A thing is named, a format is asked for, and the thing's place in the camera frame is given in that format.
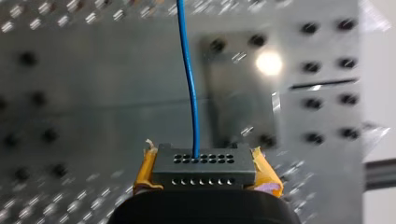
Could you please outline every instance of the white background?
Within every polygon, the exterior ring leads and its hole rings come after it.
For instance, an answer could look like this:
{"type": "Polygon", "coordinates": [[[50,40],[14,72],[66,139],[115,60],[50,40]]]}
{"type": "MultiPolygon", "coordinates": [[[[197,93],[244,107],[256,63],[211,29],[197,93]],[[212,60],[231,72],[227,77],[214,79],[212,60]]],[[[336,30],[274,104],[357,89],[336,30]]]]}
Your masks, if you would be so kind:
{"type": "MultiPolygon", "coordinates": [[[[371,1],[393,25],[385,33],[362,35],[364,117],[392,128],[366,158],[377,161],[396,158],[396,1],[371,1]]],[[[364,221],[365,224],[396,223],[396,188],[364,194],[364,221]]]]}

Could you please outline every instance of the perforated metal panel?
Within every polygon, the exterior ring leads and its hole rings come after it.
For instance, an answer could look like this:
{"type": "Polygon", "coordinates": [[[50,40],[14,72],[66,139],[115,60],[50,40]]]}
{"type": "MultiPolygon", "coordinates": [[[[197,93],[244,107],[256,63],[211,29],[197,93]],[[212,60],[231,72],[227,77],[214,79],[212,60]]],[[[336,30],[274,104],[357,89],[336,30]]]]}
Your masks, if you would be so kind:
{"type": "Polygon", "coordinates": [[[242,189],[254,185],[256,169],[248,146],[191,151],[161,144],[152,170],[152,181],[168,189],[242,189]]]}
{"type": "MultiPolygon", "coordinates": [[[[202,147],[264,146],[303,222],[360,224],[358,1],[186,5],[202,147]]],[[[0,3],[0,223],[106,223],[147,138],[191,147],[175,15],[170,0],[0,3]]]]}

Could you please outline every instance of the metal plate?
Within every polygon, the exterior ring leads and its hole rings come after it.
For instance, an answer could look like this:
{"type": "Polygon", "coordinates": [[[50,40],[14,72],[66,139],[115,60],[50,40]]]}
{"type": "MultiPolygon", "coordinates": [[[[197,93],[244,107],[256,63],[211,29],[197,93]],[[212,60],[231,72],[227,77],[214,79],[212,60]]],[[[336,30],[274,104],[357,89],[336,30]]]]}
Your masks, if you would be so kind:
{"type": "MultiPolygon", "coordinates": [[[[97,223],[130,195],[146,138],[157,144],[191,147],[191,115],[175,2],[164,1],[162,9],[151,1],[141,2],[129,6],[112,1],[99,9],[94,1],[87,1],[76,12],[67,12],[67,3],[62,2],[46,15],[39,15],[39,1],[0,3],[1,27],[8,21],[14,25],[0,34],[0,97],[6,102],[0,114],[0,137],[4,143],[15,133],[19,140],[15,147],[3,144],[0,150],[0,204],[5,208],[0,214],[6,214],[7,222],[37,223],[45,217],[49,223],[78,223],[86,217],[97,223]],[[12,18],[9,11],[16,4],[26,4],[27,10],[12,18]],[[114,20],[120,9],[124,17],[114,20]],[[64,16],[70,19],[65,26],[59,23],[64,16]],[[37,18],[42,22],[32,29],[37,18]],[[33,54],[37,63],[26,62],[26,53],[33,54]],[[45,104],[37,100],[37,91],[44,93],[45,104]],[[59,134],[51,143],[42,138],[49,128],[59,134]],[[69,171],[61,179],[52,173],[53,165],[59,163],[69,171]],[[26,184],[14,178],[22,166],[31,174],[26,184]],[[106,196],[99,207],[92,206],[98,198],[102,200],[107,188],[114,196],[108,200],[106,196]],[[81,201],[83,206],[76,213],[67,212],[83,190],[91,196],[81,201]],[[45,208],[60,193],[64,201],[59,202],[57,212],[44,216],[45,208]],[[35,196],[42,196],[40,203],[27,205],[35,196]],[[6,206],[11,199],[15,200],[12,208],[6,206]],[[27,207],[33,214],[20,217],[27,207]]],[[[290,86],[300,84],[359,79],[359,69],[346,71],[336,65],[340,57],[359,58],[358,29],[336,29],[337,21],[358,18],[358,1],[263,1],[259,10],[252,10],[248,5],[253,1],[221,0],[216,4],[226,4],[211,12],[210,6],[201,7],[196,2],[204,1],[187,2],[188,31],[200,99],[202,146],[224,147],[224,142],[232,141],[229,138],[245,125],[255,128],[244,138],[252,146],[262,144],[262,135],[273,135],[276,148],[266,150],[266,157],[286,181],[285,199],[290,198],[302,221],[360,224],[361,192],[356,189],[362,181],[361,144],[337,135],[346,125],[360,127],[360,109],[340,106],[335,100],[342,92],[359,90],[352,85],[320,91],[290,90],[290,86]],[[232,2],[243,7],[230,7],[232,2]],[[320,24],[311,36],[300,32],[308,21],[320,24]],[[254,116],[243,111],[240,118],[227,117],[238,113],[219,101],[223,90],[236,87],[246,91],[257,79],[239,86],[238,79],[229,79],[225,73],[232,77],[259,74],[253,66],[255,54],[243,37],[257,32],[267,34],[268,47],[280,56],[282,70],[272,77],[271,84],[267,77],[263,83],[255,83],[265,88],[251,88],[249,94],[228,103],[235,108],[258,105],[251,107],[254,116]],[[203,42],[218,34],[226,34],[234,43],[229,50],[248,53],[244,61],[234,64],[208,57],[203,42]],[[307,60],[319,60],[320,72],[303,74],[301,64],[307,60]],[[215,79],[222,69],[224,77],[215,79]],[[326,105],[316,113],[305,111],[301,100],[308,96],[323,98],[326,105]],[[301,136],[312,130],[325,134],[324,144],[313,147],[302,140],[301,136]]]]}

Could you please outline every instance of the electrical wire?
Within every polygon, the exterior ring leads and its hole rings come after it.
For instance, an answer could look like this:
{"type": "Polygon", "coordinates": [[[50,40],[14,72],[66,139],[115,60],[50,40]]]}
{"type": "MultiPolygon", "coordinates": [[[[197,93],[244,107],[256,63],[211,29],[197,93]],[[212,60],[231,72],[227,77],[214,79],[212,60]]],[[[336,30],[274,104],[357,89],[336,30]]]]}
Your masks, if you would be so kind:
{"type": "Polygon", "coordinates": [[[187,38],[186,19],[184,15],[183,1],[184,0],[177,0],[177,19],[178,19],[178,30],[180,33],[181,49],[183,51],[184,69],[186,70],[187,82],[189,84],[189,93],[190,93],[192,132],[193,132],[192,156],[195,159],[197,159],[200,154],[199,115],[198,115],[197,97],[194,87],[194,77],[192,75],[192,68],[191,68],[189,39],[187,38]]]}

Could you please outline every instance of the yellow clip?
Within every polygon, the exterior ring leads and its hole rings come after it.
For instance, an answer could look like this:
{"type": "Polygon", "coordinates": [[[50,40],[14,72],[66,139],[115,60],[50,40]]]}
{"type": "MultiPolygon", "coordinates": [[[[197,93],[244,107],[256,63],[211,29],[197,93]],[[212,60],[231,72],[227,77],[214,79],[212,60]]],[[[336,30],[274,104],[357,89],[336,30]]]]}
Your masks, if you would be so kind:
{"type": "Polygon", "coordinates": [[[134,182],[134,194],[140,189],[163,189],[162,185],[154,185],[151,183],[151,172],[157,158],[158,148],[152,144],[150,140],[146,141],[150,145],[150,149],[145,151],[145,158],[140,167],[137,179],[134,182]]]}
{"type": "Polygon", "coordinates": [[[274,169],[262,155],[262,151],[259,147],[252,150],[253,161],[256,165],[256,183],[254,186],[248,187],[248,189],[255,189],[263,184],[277,184],[278,189],[273,189],[273,195],[276,197],[282,196],[283,184],[279,179],[274,169]]]}

